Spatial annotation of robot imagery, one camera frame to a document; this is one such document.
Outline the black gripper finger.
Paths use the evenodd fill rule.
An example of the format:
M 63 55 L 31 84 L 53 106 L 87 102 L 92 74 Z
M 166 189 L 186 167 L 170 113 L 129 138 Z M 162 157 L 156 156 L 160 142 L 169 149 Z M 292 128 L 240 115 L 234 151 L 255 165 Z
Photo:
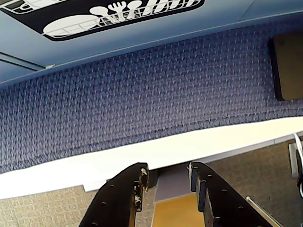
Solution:
M 206 227 L 270 227 L 228 182 L 207 164 L 190 163 L 190 189 Z
M 89 205 L 80 227 L 134 227 L 148 191 L 147 163 L 135 163 L 106 182 Z

